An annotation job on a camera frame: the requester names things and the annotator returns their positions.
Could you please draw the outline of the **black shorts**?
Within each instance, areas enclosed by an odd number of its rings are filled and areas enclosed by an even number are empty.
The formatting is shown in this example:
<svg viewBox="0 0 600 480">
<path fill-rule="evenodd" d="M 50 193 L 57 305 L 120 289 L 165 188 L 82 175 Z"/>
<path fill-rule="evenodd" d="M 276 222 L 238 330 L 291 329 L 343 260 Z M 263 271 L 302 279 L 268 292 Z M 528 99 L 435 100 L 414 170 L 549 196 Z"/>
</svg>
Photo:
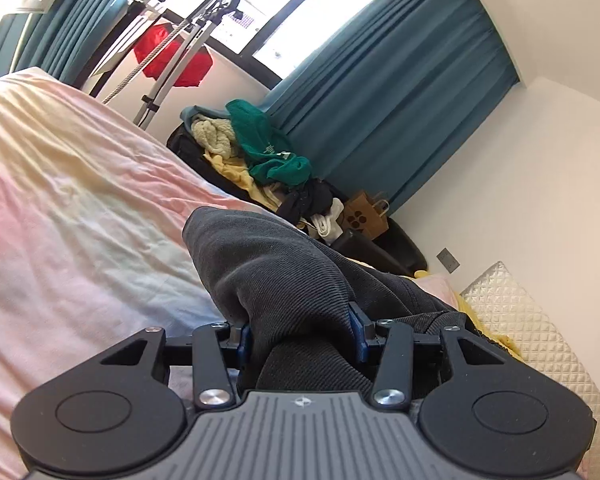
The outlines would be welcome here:
<svg viewBox="0 0 600 480">
<path fill-rule="evenodd" d="M 373 321 L 394 318 L 420 334 L 475 327 L 414 281 L 361 266 L 268 214 L 201 207 L 183 240 L 224 318 L 250 327 L 240 392 L 368 396 L 373 381 L 356 362 L 351 304 Z"/>
</svg>

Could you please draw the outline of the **white garment on pile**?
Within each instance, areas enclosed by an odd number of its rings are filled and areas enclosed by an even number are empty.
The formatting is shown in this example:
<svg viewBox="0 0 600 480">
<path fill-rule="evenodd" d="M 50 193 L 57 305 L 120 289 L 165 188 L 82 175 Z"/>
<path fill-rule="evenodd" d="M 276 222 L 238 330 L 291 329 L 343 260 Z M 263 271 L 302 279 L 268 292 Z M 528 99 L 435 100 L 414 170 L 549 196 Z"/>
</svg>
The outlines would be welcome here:
<svg viewBox="0 0 600 480">
<path fill-rule="evenodd" d="M 334 197 L 332 199 L 332 206 L 330 206 L 326 214 L 314 214 L 311 217 L 312 226 L 316 229 L 318 237 L 324 240 L 327 245 L 336 242 L 343 234 L 343 229 L 338 223 L 338 218 L 343 213 L 343 209 L 342 201 Z"/>
</svg>

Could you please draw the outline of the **yellow plush pillow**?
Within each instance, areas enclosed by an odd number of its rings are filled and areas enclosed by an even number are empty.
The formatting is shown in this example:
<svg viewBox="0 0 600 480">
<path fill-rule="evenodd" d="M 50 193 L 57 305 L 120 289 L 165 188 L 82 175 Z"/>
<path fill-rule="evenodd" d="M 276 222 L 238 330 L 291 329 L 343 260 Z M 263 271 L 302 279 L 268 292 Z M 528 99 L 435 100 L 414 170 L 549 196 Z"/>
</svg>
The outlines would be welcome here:
<svg viewBox="0 0 600 480">
<path fill-rule="evenodd" d="M 447 278 L 441 274 L 432 274 L 428 271 L 418 270 L 415 272 L 412 281 L 424 292 L 428 292 L 429 295 L 442 300 L 445 304 L 458 312 L 466 314 L 480 333 L 506 349 L 511 356 L 519 361 L 524 360 L 515 341 L 509 336 L 494 332 L 486 326 L 486 324 L 481 321 L 481 318 L 478 317 L 476 310 L 468 304 L 463 296 L 460 296 L 460 294 L 454 290 Z"/>
</svg>

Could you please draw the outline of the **brown paper bag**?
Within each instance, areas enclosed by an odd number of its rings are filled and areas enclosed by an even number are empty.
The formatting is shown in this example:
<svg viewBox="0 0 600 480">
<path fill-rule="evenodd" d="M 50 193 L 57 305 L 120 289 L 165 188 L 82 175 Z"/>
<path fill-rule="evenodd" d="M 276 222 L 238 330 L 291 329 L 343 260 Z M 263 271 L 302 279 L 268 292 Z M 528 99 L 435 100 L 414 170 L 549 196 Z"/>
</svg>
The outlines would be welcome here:
<svg viewBox="0 0 600 480">
<path fill-rule="evenodd" d="M 374 240 L 389 229 L 389 207 L 388 200 L 381 195 L 369 196 L 365 191 L 357 192 L 344 204 L 341 227 Z"/>
</svg>

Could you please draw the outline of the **black garment on pile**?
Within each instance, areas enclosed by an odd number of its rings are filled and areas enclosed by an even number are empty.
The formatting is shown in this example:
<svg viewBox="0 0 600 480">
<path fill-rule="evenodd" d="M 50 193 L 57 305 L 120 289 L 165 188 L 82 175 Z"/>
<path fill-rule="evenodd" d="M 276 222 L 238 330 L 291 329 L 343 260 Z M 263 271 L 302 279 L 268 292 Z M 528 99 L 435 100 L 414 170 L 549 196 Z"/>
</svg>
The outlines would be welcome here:
<svg viewBox="0 0 600 480">
<path fill-rule="evenodd" d="M 311 179 L 302 188 L 291 190 L 276 214 L 296 226 L 301 220 L 309 220 L 314 214 L 324 214 L 332 208 L 332 201 L 338 193 L 326 181 Z"/>
</svg>

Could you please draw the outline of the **yellow garment on pile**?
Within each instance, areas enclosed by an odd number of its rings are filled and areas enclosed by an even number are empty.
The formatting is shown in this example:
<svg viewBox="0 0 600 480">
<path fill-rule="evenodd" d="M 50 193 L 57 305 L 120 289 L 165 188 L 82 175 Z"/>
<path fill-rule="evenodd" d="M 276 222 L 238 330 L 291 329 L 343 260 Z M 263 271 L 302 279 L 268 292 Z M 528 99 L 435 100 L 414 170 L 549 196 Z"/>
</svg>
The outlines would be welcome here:
<svg viewBox="0 0 600 480">
<path fill-rule="evenodd" d="M 248 166 L 241 157 L 223 158 L 220 154 L 204 151 L 204 158 L 210 162 L 217 174 L 245 191 L 256 203 L 270 211 L 276 211 L 279 208 L 282 201 L 274 193 L 272 185 L 258 185 L 251 177 Z"/>
</svg>

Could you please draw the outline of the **quilted white headboard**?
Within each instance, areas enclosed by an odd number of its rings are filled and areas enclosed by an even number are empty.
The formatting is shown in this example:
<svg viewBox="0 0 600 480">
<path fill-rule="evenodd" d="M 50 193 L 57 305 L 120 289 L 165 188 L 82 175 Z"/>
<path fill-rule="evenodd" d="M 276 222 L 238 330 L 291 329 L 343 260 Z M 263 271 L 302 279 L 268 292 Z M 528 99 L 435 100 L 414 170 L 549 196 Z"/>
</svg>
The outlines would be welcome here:
<svg viewBox="0 0 600 480">
<path fill-rule="evenodd" d="M 565 337 L 501 261 L 484 271 L 460 296 L 486 326 L 515 341 L 524 362 L 588 404 L 597 426 L 579 474 L 585 479 L 600 479 L 600 389 Z"/>
</svg>

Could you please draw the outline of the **green garment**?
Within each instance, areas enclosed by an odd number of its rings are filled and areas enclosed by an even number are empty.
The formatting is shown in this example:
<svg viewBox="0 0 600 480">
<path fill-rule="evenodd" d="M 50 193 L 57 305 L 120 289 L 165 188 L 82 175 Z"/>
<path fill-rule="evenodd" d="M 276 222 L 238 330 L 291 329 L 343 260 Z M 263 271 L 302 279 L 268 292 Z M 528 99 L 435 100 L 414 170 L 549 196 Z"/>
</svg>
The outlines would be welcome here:
<svg viewBox="0 0 600 480">
<path fill-rule="evenodd" d="M 298 188 L 311 179 L 309 159 L 294 152 L 287 137 L 271 124 L 265 112 L 244 100 L 230 101 L 225 108 L 253 180 L 263 185 L 278 182 L 286 188 Z"/>
</svg>

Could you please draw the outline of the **pastel tie-dye duvet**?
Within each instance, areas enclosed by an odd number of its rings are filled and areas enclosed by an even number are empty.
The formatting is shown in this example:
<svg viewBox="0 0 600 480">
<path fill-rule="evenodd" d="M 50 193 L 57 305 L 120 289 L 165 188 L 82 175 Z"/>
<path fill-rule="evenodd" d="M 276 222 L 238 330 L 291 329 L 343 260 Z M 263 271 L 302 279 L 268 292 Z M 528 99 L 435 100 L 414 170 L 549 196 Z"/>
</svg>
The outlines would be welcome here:
<svg viewBox="0 0 600 480">
<path fill-rule="evenodd" d="M 42 70 L 0 78 L 0 479 L 31 388 L 151 324 L 218 312 L 182 242 L 189 214 L 240 201 L 150 134 Z"/>
</svg>

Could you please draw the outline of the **cream knitted garment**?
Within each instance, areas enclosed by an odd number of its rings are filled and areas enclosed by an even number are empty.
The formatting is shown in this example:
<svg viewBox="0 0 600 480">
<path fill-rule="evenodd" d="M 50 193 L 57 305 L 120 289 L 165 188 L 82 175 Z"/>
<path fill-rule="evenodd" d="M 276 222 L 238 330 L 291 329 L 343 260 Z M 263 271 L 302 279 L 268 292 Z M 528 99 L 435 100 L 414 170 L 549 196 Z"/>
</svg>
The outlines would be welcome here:
<svg viewBox="0 0 600 480">
<path fill-rule="evenodd" d="M 232 158 L 239 155 L 239 144 L 228 119 L 210 118 L 198 114 L 192 121 L 195 141 L 213 155 Z"/>
</svg>

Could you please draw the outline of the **teal curtain right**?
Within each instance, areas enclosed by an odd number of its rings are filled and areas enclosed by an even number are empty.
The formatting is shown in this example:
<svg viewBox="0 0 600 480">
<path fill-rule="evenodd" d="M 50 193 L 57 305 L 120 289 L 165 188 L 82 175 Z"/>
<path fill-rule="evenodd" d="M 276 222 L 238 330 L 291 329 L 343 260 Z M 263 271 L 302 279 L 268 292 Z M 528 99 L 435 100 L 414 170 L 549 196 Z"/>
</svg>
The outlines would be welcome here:
<svg viewBox="0 0 600 480">
<path fill-rule="evenodd" d="M 399 208 L 517 80 L 479 0 L 374 0 L 262 106 L 317 177 Z"/>
</svg>

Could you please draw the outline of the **teal curtain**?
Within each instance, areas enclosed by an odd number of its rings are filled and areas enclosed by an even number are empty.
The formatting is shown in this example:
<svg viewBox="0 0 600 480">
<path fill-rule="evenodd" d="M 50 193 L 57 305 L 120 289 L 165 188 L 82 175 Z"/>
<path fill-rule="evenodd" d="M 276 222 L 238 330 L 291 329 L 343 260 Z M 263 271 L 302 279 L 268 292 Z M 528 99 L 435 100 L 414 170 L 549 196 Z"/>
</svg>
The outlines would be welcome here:
<svg viewBox="0 0 600 480">
<path fill-rule="evenodd" d="M 79 88 L 126 0 L 55 0 L 38 15 L 0 18 L 0 77 L 38 67 Z"/>
<path fill-rule="evenodd" d="M 399 208 L 517 80 L 479 0 L 374 0 L 262 106 L 317 177 Z"/>
</svg>

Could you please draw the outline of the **metal tripod stand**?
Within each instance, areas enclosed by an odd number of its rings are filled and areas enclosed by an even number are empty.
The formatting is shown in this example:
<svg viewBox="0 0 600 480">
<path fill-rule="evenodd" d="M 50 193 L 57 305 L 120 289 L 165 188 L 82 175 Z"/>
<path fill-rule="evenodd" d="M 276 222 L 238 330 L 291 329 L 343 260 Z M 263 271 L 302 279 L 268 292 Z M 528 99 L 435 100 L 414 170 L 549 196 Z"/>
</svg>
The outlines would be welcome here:
<svg viewBox="0 0 600 480">
<path fill-rule="evenodd" d="M 102 102 L 110 105 L 134 79 L 143 75 L 145 68 L 151 66 L 174 44 L 178 48 L 168 59 L 166 67 L 160 70 L 150 90 L 140 97 L 140 108 L 132 120 L 134 125 L 146 130 L 170 91 L 175 87 L 178 78 L 184 74 L 188 64 L 206 44 L 212 32 L 221 25 L 223 18 L 230 14 L 239 14 L 239 3 L 240 0 L 202 0 L 147 53 L 143 60 L 137 63 L 137 66 L 102 99 Z"/>
</svg>

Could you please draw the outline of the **teal curtain left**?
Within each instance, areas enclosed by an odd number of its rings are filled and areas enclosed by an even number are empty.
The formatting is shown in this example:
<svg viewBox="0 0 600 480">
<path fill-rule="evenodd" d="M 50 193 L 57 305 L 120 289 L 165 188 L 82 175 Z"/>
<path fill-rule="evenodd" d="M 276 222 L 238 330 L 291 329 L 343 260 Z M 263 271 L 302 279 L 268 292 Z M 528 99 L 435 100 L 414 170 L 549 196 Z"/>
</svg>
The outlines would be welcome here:
<svg viewBox="0 0 600 480">
<path fill-rule="evenodd" d="M 38 67 L 79 88 L 126 0 L 55 0 L 38 15 L 0 18 L 0 77 Z"/>
</svg>

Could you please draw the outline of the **wall socket plate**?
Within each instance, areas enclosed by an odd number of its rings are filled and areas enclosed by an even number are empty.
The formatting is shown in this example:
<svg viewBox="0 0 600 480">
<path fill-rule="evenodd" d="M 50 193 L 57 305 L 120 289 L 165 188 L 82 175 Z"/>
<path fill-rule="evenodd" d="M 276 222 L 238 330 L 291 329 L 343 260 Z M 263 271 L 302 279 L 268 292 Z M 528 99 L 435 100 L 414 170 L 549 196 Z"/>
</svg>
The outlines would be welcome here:
<svg viewBox="0 0 600 480">
<path fill-rule="evenodd" d="M 448 248 L 443 248 L 442 251 L 437 254 L 437 259 L 449 274 L 452 274 L 460 267 L 460 262 Z"/>
</svg>

